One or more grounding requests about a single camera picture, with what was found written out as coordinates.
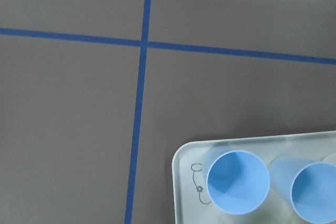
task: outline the tray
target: tray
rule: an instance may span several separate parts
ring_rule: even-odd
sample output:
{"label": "tray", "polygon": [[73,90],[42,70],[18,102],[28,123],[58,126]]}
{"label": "tray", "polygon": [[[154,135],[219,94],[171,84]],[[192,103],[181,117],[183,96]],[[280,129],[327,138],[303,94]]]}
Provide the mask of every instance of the tray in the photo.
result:
{"label": "tray", "polygon": [[219,210],[207,195],[201,171],[204,154],[217,146],[250,151],[258,155],[268,167],[275,158],[284,155],[322,161],[336,152],[336,131],[184,144],[176,151],[172,161],[175,224],[308,223],[272,188],[264,203],[249,214],[235,216]]}

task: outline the horizontal blue line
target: horizontal blue line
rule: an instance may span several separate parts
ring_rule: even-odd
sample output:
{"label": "horizontal blue line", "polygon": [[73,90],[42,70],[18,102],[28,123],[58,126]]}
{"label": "horizontal blue line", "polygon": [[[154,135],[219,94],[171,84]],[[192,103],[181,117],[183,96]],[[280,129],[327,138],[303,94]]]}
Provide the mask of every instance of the horizontal blue line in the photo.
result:
{"label": "horizontal blue line", "polygon": [[149,41],[148,47],[157,49],[179,50],[179,51],[206,52],[209,54],[235,55],[235,56],[246,56],[254,58],[264,58],[264,59],[290,60],[290,61],[302,61],[302,62],[336,65],[336,59],[310,57],[302,55],[278,54],[275,52],[260,52],[260,51],[239,50],[230,48],[218,48],[218,47],[203,47],[203,46],[172,44],[172,43],[154,42],[154,41]]}
{"label": "horizontal blue line", "polygon": [[88,35],[78,35],[78,34],[61,34],[61,33],[50,33],[47,31],[32,31],[32,30],[20,30],[20,29],[9,29],[9,28],[0,28],[0,35],[24,36],[24,37],[45,38],[45,39],[73,40],[73,41],[114,44],[114,45],[134,46],[134,47],[140,47],[140,44],[141,44],[139,40],[133,40],[133,39],[118,39],[118,38],[88,36]]}

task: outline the cup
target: cup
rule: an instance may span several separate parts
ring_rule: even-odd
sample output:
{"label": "cup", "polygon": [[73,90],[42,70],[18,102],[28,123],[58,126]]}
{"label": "cup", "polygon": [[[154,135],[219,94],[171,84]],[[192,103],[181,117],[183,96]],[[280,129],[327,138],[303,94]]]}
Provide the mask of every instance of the cup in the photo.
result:
{"label": "cup", "polygon": [[305,221],[336,220],[336,166],[297,157],[280,157],[269,168],[271,185]]}
{"label": "cup", "polygon": [[210,199],[224,212],[247,214],[267,197],[267,167],[253,153],[216,147],[205,154],[202,167]]}

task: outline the vertical blue line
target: vertical blue line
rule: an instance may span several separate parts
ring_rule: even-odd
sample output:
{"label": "vertical blue line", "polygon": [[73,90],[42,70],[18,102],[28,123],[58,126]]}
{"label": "vertical blue line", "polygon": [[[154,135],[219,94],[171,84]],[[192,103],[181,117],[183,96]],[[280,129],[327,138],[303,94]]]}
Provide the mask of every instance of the vertical blue line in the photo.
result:
{"label": "vertical blue line", "polygon": [[144,88],[144,82],[145,82],[150,12],[151,12],[151,0],[144,0],[138,84],[136,87],[137,95],[135,99],[131,160],[130,160],[130,171],[129,171],[129,177],[128,177],[128,188],[127,188],[127,199],[126,199],[126,211],[125,211],[124,224],[131,224],[132,222],[135,177],[136,177],[136,171],[137,171],[140,125],[141,125],[143,88]]}

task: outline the blue line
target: blue line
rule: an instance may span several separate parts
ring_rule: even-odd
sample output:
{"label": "blue line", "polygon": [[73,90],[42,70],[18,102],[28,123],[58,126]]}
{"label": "blue line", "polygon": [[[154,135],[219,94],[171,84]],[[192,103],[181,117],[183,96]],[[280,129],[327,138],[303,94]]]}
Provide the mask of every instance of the blue line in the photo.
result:
{"label": "blue line", "polygon": [[131,224],[132,222],[135,177],[136,177],[136,171],[137,171],[140,126],[141,126],[143,88],[144,88],[144,82],[145,82],[150,12],[151,12],[151,0],[144,0],[140,60],[139,60],[139,72],[138,72],[138,85],[136,89],[137,95],[136,95],[136,101],[135,101],[131,160],[130,160],[130,171],[129,171],[129,177],[128,177],[127,200],[126,200],[124,224]]}
{"label": "blue line", "polygon": [[218,47],[203,47],[203,46],[172,44],[172,43],[154,42],[154,41],[149,41],[148,47],[168,49],[168,50],[179,50],[179,51],[206,52],[210,54],[220,54],[220,55],[235,55],[235,56],[246,56],[254,58],[264,58],[264,59],[290,60],[290,61],[302,61],[302,62],[336,65],[336,59],[309,57],[302,55],[278,54],[275,52],[260,52],[260,51],[239,50],[230,48],[218,48]]}
{"label": "blue line", "polygon": [[44,39],[73,40],[73,41],[83,41],[83,42],[92,42],[92,43],[103,43],[103,44],[140,47],[139,40],[118,39],[118,38],[88,36],[88,35],[79,35],[79,34],[50,33],[47,31],[32,31],[32,30],[0,28],[0,35],[23,36],[23,37],[34,37],[34,38],[44,38]]}

